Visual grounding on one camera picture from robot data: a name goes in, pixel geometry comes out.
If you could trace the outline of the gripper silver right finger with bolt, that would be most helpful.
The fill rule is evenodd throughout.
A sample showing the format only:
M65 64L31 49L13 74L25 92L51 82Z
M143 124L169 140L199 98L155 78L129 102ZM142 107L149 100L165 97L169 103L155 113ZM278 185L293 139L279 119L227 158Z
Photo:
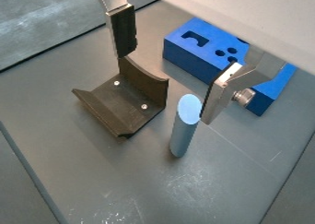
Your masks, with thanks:
M245 90L270 81L286 63L279 57L251 45L245 56L245 65L231 63L210 84L201 111L202 122L210 124L234 99L249 102Z

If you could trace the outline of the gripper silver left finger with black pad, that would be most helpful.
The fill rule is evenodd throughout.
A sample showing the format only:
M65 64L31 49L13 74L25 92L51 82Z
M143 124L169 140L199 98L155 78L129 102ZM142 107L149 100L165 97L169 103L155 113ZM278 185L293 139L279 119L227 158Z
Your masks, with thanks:
M99 0L113 40L117 47L118 58L127 56L137 48L137 28L134 5L127 0Z

